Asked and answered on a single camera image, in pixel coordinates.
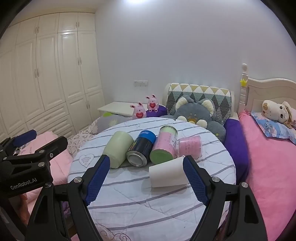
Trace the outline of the blue black cooltime canister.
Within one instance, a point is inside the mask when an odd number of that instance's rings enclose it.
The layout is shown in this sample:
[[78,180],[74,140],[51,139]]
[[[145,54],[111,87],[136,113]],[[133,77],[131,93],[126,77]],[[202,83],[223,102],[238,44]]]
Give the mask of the blue black cooltime canister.
[[156,138],[149,130],[141,131],[126,153],[128,162],[135,167],[146,166]]

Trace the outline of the white paper cup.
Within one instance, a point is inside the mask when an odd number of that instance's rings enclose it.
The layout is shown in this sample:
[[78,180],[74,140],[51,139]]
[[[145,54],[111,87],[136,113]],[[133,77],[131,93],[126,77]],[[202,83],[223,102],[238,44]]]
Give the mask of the white paper cup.
[[185,156],[149,167],[149,179],[153,188],[187,185],[189,181],[183,169]]

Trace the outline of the pale green ceramic cup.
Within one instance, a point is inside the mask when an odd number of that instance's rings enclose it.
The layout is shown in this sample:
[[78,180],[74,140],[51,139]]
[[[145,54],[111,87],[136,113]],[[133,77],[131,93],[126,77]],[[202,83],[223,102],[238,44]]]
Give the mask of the pale green ceramic cup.
[[126,153],[133,144],[133,138],[130,134],[117,131],[113,134],[104,148],[103,154],[110,159],[110,167],[117,169],[125,161]]

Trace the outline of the pink translucent plastic cup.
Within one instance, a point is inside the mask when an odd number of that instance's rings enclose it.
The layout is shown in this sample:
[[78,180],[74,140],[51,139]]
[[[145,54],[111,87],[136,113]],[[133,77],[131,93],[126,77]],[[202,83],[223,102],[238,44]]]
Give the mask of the pink translucent plastic cup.
[[179,156],[192,156],[198,159],[202,156],[202,140],[200,136],[186,137],[178,140]]

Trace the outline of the pink bed blanket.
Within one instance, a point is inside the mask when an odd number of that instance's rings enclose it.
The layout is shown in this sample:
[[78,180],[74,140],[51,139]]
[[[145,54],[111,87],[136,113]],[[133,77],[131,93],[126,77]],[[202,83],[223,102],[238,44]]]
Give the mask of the pink bed blanket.
[[268,240],[276,240],[295,212],[295,145],[266,137],[246,111],[239,121],[249,150],[247,183],[259,205]]

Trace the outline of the grey heart patterned pillow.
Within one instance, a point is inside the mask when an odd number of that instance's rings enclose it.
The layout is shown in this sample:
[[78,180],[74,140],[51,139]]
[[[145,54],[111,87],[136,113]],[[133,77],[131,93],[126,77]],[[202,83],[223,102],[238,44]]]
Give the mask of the grey heart patterned pillow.
[[88,126],[85,130],[80,131],[75,136],[68,139],[67,150],[72,157],[75,157],[79,149],[89,140],[91,140],[95,135],[103,132],[104,130],[132,120],[132,117],[122,116],[112,113],[104,113],[101,117],[93,121],[93,123]]

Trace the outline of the striped white quilted tablecloth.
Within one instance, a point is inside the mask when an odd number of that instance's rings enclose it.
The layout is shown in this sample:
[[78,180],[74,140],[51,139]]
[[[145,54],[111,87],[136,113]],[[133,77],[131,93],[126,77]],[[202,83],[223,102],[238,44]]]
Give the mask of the striped white quilted tablecloth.
[[[136,138],[141,131],[158,134],[162,126],[173,126],[178,138],[200,136],[202,156],[198,165],[225,183],[236,182],[236,169],[229,152],[210,131],[170,118],[143,118],[112,126],[87,139],[79,133],[69,140],[73,163],[68,180],[82,176],[101,157],[117,131]],[[189,240],[205,210],[190,185],[153,188],[148,167],[137,168],[124,162],[109,171],[89,213],[103,240]]]

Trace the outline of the white built-in wardrobe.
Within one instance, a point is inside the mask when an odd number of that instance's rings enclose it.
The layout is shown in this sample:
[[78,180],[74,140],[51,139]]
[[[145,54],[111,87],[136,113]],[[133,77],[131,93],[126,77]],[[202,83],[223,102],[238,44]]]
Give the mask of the white built-in wardrobe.
[[100,116],[104,96],[95,15],[18,22],[1,37],[1,139],[29,130],[72,137]]

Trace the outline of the purple blanket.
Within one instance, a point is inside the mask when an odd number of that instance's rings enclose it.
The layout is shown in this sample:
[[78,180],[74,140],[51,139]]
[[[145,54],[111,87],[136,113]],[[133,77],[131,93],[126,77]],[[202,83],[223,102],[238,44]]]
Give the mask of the purple blanket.
[[226,137],[224,146],[233,159],[236,169],[236,183],[246,181],[249,172],[249,152],[242,126],[238,120],[227,119],[224,124]]

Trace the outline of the blue cartoon pillow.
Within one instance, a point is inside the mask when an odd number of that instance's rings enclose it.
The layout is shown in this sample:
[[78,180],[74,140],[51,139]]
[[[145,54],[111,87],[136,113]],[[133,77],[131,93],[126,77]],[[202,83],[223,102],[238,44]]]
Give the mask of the blue cartoon pillow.
[[251,116],[254,118],[266,137],[290,140],[293,144],[295,144],[294,128],[288,128],[282,123],[270,120],[263,116],[262,113],[252,112]]

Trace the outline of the pink green clear canister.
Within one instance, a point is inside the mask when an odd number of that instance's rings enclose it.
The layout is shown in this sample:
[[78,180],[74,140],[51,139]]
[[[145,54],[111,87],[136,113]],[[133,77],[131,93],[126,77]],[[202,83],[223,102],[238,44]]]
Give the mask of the pink green clear canister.
[[162,126],[150,153],[153,164],[161,164],[176,158],[178,132],[173,126]]

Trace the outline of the white nightstand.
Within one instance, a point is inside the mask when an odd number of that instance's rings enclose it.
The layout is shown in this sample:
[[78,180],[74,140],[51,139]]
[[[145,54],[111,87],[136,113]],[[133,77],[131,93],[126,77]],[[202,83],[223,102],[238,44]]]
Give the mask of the white nightstand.
[[137,106],[136,103],[115,101],[115,102],[109,103],[105,106],[98,108],[98,110],[102,113],[109,112],[112,114],[118,114],[118,115],[122,115],[122,116],[131,117],[132,113],[133,113],[133,108],[130,107],[131,105]]

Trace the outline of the cream dog plush toy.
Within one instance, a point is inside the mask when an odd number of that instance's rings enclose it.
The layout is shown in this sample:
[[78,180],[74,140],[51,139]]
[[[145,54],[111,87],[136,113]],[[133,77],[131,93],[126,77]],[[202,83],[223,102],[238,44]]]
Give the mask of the cream dog plush toy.
[[262,113],[272,121],[278,121],[288,128],[295,128],[296,110],[287,101],[282,104],[272,100],[264,100],[262,103]]

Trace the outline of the grey koala plush pillow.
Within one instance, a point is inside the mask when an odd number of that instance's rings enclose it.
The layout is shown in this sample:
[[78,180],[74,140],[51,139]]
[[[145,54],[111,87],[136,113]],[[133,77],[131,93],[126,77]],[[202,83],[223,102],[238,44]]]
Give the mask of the grey koala plush pillow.
[[210,99],[205,98],[194,102],[185,95],[178,99],[173,110],[174,113],[164,115],[163,118],[172,118],[198,125],[210,131],[222,143],[225,141],[226,129],[216,121],[215,106]]

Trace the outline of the front pink bunny plush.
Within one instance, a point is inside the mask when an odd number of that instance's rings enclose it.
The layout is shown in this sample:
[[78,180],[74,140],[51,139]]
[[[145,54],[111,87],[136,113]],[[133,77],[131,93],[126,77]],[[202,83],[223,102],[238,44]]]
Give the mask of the front pink bunny plush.
[[146,110],[141,102],[139,102],[137,105],[130,105],[130,107],[133,109],[132,113],[132,119],[140,119],[140,118],[146,118],[147,113]]

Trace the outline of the pink bunny plush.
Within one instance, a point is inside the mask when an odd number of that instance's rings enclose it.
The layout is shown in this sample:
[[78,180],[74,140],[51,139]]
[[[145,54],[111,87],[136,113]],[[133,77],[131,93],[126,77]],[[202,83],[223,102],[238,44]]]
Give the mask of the pink bunny plush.
[[151,96],[146,96],[146,99],[148,100],[147,102],[147,110],[149,112],[158,112],[159,109],[159,101],[156,98],[156,96],[154,94],[152,94]]
[[130,105],[130,107],[133,109],[132,113],[132,119],[140,119],[140,118],[146,118],[147,113],[146,110],[141,102],[139,102],[137,105]]

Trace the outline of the triangle patterned cushion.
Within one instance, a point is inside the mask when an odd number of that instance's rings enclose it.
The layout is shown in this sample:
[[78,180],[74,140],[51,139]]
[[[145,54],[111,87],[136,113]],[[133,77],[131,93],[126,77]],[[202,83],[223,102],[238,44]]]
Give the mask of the triangle patterned cushion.
[[182,96],[189,96],[194,102],[210,99],[214,103],[216,121],[224,125],[233,116],[234,94],[229,89],[187,83],[169,83],[164,91],[163,104],[168,114],[175,113],[175,104]]

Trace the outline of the cream wooden bed headboard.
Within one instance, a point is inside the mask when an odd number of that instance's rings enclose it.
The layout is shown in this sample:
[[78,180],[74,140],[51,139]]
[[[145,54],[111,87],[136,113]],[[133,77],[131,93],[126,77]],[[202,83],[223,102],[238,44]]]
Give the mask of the cream wooden bed headboard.
[[296,84],[285,78],[270,78],[257,80],[248,76],[247,64],[242,64],[241,79],[247,80],[247,86],[241,87],[237,113],[243,111],[260,112],[264,100],[276,103],[287,101],[295,108]]

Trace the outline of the rear pink bunny plush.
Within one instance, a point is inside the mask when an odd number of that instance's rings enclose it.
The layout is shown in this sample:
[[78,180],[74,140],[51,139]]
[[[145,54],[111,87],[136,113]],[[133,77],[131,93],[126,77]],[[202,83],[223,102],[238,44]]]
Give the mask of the rear pink bunny plush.
[[159,109],[159,101],[156,98],[156,96],[154,94],[152,94],[151,96],[146,96],[146,99],[148,100],[147,102],[147,110],[149,112],[158,112]]

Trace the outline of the yellow star sticker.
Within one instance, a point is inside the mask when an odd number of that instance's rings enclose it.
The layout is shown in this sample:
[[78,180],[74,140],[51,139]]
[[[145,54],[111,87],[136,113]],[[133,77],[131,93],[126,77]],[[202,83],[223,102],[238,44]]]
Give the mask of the yellow star sticker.
[[241,84],[241,87],[246,87],[247,86],[247,80],[242,78],[240,80],[240,84]]

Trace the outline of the white wall socket panel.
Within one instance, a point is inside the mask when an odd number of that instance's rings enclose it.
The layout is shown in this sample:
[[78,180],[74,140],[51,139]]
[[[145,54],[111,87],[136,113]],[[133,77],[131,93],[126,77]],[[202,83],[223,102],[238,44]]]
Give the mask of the white wall socket panel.
[[148,81],[146,80],[136,80],[133,83],[134,87],[147,87],[148,86]]

